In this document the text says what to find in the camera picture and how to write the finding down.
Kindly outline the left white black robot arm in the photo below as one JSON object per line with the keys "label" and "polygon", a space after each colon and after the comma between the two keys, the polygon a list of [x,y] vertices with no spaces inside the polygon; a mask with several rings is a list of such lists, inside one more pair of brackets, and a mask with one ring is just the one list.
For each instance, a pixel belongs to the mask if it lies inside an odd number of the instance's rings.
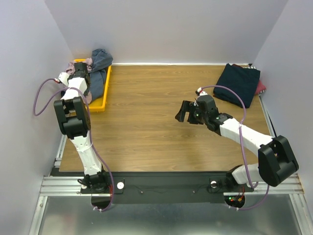
{"label": "left white black robot arm", "polygon": [[103,193],[109,189],[109,181],[91,140],[90,111],[84,101],[89,90],[90,76],[87,64],[74,64],[74,73],[63,72],[58,80],[66,86],[60,100],[53,103],[59,128],[74,145],[84,168],[84,177],[78,179],[83,190]]}

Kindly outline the pink tank top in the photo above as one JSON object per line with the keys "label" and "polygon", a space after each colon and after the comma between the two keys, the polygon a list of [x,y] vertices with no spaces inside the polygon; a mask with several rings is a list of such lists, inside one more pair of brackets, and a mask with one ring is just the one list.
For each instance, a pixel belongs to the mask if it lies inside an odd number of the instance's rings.
{"label": "pink tank top", "polygon": [[79,62],[85,63],[87,65],[88,72],[91,73],[91,71],[92,71],[92,64],[93,64],[93,60],[91,58],[75,59],[75,60],[69,62],[68,68],[66,69],[66,73],[68,73],[70,75],[73,74],[75,72],[74,64],[75,63],[79,63]]}

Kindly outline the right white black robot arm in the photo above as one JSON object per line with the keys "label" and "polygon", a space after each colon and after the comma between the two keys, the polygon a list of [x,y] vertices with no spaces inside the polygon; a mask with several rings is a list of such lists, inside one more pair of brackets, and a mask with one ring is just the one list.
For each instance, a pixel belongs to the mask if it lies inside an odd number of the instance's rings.
{"label": "right white black robot arm", "polygon": [[242,149],[247,148],[255,154],[258,158],[256,164],[236,166],[228,172],[225,185],[230,191],[253,182],[265,182],[276,187],[299,169],[287,138],[265,135],[240,124],[233,116],[219,112],[210,95],[201,95],[196,101],[184,100],[175,119],[204,124],[210,131],[237,142]]}

